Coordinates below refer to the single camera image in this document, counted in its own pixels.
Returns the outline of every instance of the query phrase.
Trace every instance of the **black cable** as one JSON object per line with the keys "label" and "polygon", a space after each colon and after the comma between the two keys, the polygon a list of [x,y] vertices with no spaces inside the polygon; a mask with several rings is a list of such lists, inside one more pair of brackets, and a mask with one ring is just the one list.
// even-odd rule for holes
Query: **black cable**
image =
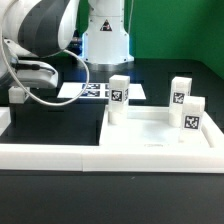
{"label": "black cable", "polygon": [[47,70],[47,71],[50,71],[53,73],[53,75],[55,74],[55,71],[51,68],[46,68],[46,67],[42,67],[38,64],[31,64],[31,65],[28,65],[28,64],[22,64],[22,63],[13,63],[12,64],[12,67],[15,68],[17,71],[18,70],[33,70],[33,71],[38,71],[40,69],[43,69],[43,70]]}

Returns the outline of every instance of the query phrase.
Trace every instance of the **white tray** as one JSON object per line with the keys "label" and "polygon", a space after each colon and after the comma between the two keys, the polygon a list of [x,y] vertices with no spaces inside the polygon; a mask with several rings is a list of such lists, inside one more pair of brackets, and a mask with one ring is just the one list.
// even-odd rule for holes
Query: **white tray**
{"label": "white tray", "polygon": [[[128,120],[135,128],[110,127],[106,107],[100,146],[1,144],[0,169],[224,173],[224,135],[207,114],[202,122],[207,146],[178,144],[179,130],[167,123],[168,108],[130,106]],[[117,128],[119,135],[126,133],[121,141]]]}
{"label": "white tray", "polygon": [[168,107],[129,106],[128,118],[124,124],[108,123],[108,106],[105,108],[100,145],[136,145],[151,147],[200,147],[224,148],[224,136],[215,123],[205,113],[202,132],[198,143],[190,140],[179,143],[180,128],[169,125]]}

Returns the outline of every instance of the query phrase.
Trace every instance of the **white cube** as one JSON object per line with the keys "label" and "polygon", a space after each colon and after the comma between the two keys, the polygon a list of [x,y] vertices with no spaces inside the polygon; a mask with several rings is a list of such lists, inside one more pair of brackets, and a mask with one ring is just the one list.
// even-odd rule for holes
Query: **white cube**
{"label": "white cube", "polygon": [[182,130],[201,131],[204,110],[204,97],[186,96],[183,103]]}
{"label": "white cube", "polygon": [[201,131],[204,110],[204,97],[185,96],[179,142],[208,145]]}
{"label": "white cube", "polygon": [[20,87],[13,86],[9,89],[9,102],[23,104],[28,99],[28,94]]}
{"label": "white cube", "polygon": [[169,106],[169,124],[173,127],[181,126],[184,97],[190,95],[191,85],[191,78],[175,77],[172,80]]}
{"label": "white cube", "polygon": [[129,76],[114,75],[109,80],[110,96],[108,121],[111,124],[121,124],[127,118],[129,85]]}

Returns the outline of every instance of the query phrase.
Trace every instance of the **black table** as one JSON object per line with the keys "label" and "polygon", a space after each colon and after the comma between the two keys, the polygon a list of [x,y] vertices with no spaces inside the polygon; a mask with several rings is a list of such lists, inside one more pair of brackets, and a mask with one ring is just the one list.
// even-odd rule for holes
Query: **black table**
{"label": "black table", "polygon": [[[56,57],[46,61],[59,71],[60,81],[57,89],[33,90],[42,99],[61,102],[62,99],[56,97],[62,82],[85,81],[85,71],[77,67],[72,58]],[[108,83],[114,74],[128,75],[131,83],[142,84],[147,100],[130,100],[130,105],[145,106],[168,106],[172,79],[191,77],[191,95],[205,97],[207,113],[224,130],[224,80],[201,62],[137,59],[133,68],[91,72],[90,81]],[[6,92],[2,90],[2,105],[8,104]],[[12,123],[0,142],[98,145],[105,104],[107,100],[80,99],[65,107],[52,108],[29,99],[24,105],[10,105]]]}
{"label": "black table", "polygon": [[[47,59],[61,81],[84,81],[83,69],[70,58]],[[111,72],[92,72],[91,82],[107,83]],[[192,94],[206,98],[206,111],[224,130],[224,80],[192,60],[138,59],[118,71],[141,83],[147,100],[131,105],[168,106],[173,77],[192,77]],[[33,90],[55,99],[59,89]],[[8,105],[7,90],[0,91]],[[1,143],[98,145],[106,100],[80,99],[49,108],[28,100],[10,105],[12,123]],[[222,224],[224,175],[190,173],[79,173],[0,171],[0,223]]]}

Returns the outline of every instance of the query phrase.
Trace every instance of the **green wall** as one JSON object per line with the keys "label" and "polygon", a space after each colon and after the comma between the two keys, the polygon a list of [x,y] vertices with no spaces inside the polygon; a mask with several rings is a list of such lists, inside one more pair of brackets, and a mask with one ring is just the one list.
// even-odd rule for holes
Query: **green wall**
{"label": "green wall", "polygon": [[[125,5],[127,29],[131,0]],[[80,33],[87,18],[81,0]],[[136,58],[195,59],[224,78],[224,0],[135,0],[130,41]]]}

